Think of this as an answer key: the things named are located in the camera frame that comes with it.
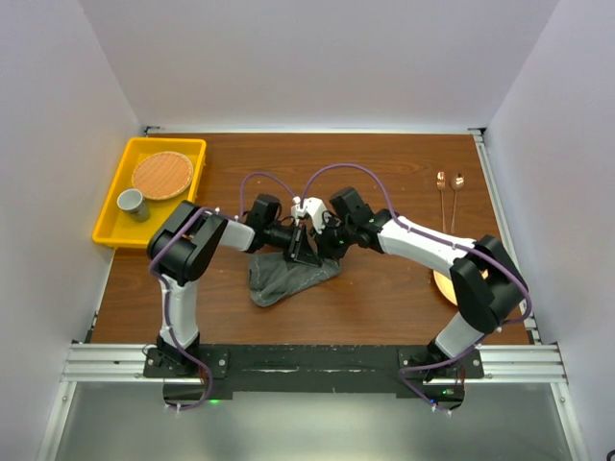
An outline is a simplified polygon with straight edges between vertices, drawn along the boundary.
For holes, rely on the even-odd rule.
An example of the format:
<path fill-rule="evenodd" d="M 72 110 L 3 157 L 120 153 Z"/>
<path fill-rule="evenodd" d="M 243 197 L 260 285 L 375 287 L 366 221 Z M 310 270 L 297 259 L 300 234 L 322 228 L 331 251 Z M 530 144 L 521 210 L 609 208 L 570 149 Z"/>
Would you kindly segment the grey cloth napkin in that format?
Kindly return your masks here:
<path fill-rule="evenodd" d="M 283 254 L 251 255 L 248 265 L 250 297 L 257 306 L 268 307 L 312 286 L 337 277 L 341 265 L 326 258 L 320 266 L 286 260 Z"/>

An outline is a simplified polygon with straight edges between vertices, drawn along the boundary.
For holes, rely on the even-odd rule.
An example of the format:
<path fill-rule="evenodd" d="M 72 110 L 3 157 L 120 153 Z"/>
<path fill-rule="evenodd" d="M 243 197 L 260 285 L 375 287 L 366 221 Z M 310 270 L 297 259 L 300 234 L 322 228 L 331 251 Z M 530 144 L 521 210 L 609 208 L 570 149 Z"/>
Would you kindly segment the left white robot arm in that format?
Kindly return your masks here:
<path fill-rule="evenodd" d="M 281 218 L 280 200 L 260 194 L 240 217 L 183 201 L 147 247 L 150 273 L 160 283 L 162 321 L 151 365 L 176 376 L 207 376 L 196 320 L 198 281 L 219 247 L 250 255 L 249 288 L 260 307 L 336 275 L 336 262 L 320 256 L 298 217 Z"/>

